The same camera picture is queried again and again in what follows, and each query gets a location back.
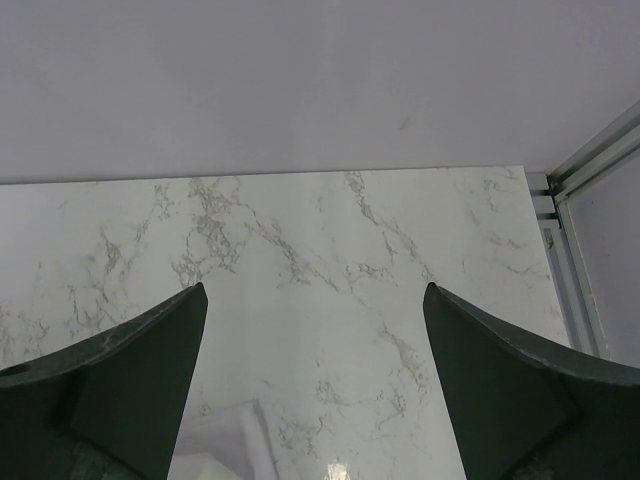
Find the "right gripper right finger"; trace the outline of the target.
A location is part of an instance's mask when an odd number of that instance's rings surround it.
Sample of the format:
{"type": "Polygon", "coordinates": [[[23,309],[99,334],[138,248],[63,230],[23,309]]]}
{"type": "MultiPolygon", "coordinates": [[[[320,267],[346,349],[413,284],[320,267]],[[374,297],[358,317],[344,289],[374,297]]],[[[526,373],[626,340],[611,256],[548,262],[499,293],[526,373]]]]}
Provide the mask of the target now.
{"type": "Polygon", "coordinates": [[[636,479],[639,371],[430,283],[423,313],[469,479],[636,479]]]}

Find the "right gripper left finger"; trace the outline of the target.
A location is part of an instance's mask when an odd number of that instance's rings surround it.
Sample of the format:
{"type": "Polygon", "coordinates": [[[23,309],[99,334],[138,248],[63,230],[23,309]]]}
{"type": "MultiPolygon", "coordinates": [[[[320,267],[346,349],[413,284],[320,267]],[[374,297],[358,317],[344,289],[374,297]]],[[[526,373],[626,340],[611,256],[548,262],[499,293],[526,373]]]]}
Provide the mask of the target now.
{"type": "Polygon", "coordinates": [[[165,479],[204,333],[202,284],[1,372],[4,479],[165,479]]]}

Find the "white t shirt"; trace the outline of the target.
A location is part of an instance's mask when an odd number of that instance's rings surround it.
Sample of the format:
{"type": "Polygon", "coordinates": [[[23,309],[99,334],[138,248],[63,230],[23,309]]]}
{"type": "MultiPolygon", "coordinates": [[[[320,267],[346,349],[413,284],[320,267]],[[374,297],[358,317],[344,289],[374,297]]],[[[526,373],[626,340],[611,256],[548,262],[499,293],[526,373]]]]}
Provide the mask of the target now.
{"type": "Polygon", "coordinates": [[[176,441],[170,479],[277,479],[262,409],[252,400],[185,421],[176,441]]]}

